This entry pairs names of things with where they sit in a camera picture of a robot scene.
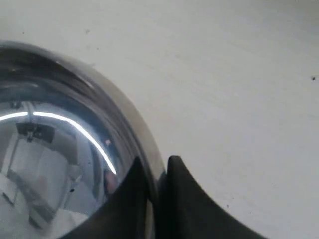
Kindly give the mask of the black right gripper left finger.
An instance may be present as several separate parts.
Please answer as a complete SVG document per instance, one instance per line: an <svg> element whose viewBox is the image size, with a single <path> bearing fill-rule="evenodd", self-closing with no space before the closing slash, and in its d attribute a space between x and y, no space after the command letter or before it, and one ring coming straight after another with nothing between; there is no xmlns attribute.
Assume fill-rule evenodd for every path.
<svg viewBox="0 0 319 239"><path fill-rule="evenodd" d="M143 239L147 183L142 163L133 161L125 179L89 219L65 235L66 239Z"/></svg>

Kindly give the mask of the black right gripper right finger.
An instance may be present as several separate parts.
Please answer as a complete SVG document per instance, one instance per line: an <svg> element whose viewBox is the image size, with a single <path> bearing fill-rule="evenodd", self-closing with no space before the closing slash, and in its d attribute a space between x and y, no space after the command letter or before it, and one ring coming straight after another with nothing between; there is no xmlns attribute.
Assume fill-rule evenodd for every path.
<svg viewBox="0 0 319 239"><path fill-rule="evenodd" d="M164 239L261 239L200 187L182 158L169 157L164 177Z"/></svg>

